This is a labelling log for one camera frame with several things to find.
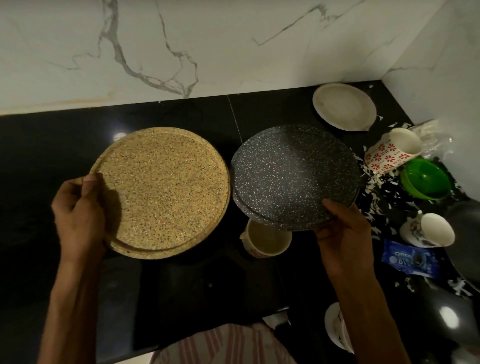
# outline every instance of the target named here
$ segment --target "hand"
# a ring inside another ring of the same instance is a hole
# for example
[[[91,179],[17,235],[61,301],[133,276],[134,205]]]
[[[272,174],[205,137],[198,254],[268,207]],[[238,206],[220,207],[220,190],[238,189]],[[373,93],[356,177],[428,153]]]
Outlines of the hand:
[[[346,206],[323,200],[323,205],[338,220],[316,231],[325,270],[335,286],[355,285],[374,278],[372,228],[354,204]]]
[[[105,215],[98,203],[99,190],[99,176],[89,174],[64,182],[53,199],[62,260],[80,264],[101,261]]]

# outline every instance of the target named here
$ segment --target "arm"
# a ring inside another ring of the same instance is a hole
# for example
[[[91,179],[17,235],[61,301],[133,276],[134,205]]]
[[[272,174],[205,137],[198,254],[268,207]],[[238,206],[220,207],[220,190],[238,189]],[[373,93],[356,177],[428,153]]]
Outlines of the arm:
[[[61,256],[38,364],[96,362],[96,320],[105,217],[97,176],[65,182],[52,203]]]
[[[339,220],[316,233],[318,244],[358,363],[410,363],[375,277],[370,224],[356,205],[324,206]]]

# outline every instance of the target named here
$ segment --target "oreo packet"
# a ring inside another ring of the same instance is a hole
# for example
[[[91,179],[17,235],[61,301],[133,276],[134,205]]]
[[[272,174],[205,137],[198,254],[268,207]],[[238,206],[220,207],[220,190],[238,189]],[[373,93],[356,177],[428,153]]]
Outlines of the oreo packet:
[[[417,248],[384,239],[382,262],[406,274],[440,278],[440,266],[431,249]]]

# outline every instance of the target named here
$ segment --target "red flower pattern mug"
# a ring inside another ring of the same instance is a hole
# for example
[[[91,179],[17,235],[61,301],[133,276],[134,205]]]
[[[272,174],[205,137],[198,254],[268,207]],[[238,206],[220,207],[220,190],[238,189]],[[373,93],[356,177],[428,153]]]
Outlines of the red flower pattern mug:
[[[365,153],[365,164],[375,174],[385,174],[417,157],[421,153],[421,140],[412,131],[392,129]]]

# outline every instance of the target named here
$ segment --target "beige speckled cutting board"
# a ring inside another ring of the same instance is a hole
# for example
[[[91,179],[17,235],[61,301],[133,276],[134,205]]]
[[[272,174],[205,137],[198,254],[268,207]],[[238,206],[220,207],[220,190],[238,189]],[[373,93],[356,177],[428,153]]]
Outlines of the beige speckled cutting board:
[[[220,154],[183,129],[129,134],[112,144],[91,172],[105,181],[108,243],[134,258],[167,258],[194,247],[218,225],[230,199]]]

